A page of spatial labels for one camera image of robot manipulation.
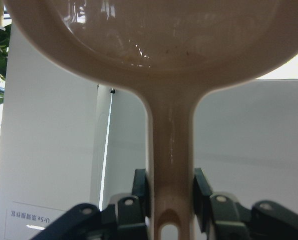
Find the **handle hole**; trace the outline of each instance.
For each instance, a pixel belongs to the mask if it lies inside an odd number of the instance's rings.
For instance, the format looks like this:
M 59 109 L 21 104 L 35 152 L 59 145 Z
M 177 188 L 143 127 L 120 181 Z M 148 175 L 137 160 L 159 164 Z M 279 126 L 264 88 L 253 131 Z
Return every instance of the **handle hole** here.
M 173 224 L 165 225 L 161 229 L 161 240 L 177 240 L 178 237 L 178 228 Z

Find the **spoon bowl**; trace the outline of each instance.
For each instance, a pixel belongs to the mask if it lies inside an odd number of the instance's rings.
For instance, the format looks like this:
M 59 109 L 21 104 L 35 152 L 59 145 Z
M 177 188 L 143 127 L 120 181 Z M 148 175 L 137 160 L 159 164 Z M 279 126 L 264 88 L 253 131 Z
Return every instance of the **spoon bowl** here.
M 148 113 L 150 229 L 193 239 L 192 118 L 207 93 L 298 53 L 298 1 L 5 0 L 22 32 L 63 68 L 132 91 Z

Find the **metal screw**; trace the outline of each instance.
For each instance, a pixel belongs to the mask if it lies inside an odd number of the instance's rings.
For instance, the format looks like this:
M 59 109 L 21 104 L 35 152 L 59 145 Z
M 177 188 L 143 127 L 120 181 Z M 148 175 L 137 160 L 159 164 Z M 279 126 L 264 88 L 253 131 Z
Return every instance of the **metal screw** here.
M 92 213 L 92 208 L 86 207 L 84 209 L 81 210 L 82 214 L 84 215 L 89 215 L 90 213 Z
M 269 211 L 273 210 L 273 207 L 270 204 L 268 204 L 267 202 L 261 203 L 260 208 L 269 210 Z
M 126 201 L 124 201 L 124 204 L 126 204 L 127 206 L 130 206 L 133 204 L 133 200 L 132 199 L 127 199 Z
M 227 201 L 227 198 L 225 196 L 217 196 L 215 198 L 218 202 L 221 202 L 221 203 L 225 203 Z

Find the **beige plastic spoon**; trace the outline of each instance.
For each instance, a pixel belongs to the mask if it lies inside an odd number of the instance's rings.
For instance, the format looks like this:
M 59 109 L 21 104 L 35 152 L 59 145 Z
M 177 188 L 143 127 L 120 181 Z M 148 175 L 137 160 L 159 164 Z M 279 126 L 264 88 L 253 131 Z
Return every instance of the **beige plastic spoon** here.
M 192 118 L 207 93 L 298 52 L 298 1 L 5 0 L 48 58 L 137 94 L 148 115 L 151 238 L 174 224 L 193 237 Z

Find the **spoon handle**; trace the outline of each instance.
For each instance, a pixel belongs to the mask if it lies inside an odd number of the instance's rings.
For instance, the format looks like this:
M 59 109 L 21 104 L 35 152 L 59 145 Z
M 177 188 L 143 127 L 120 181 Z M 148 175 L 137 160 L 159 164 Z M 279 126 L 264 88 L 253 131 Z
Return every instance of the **spoon handle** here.
M 176 94 L 149 98 L 150 234 L 160 240 L 163 226 L 172 224 L 178 229 L 179 240 L 192 240 L 195 104 Z

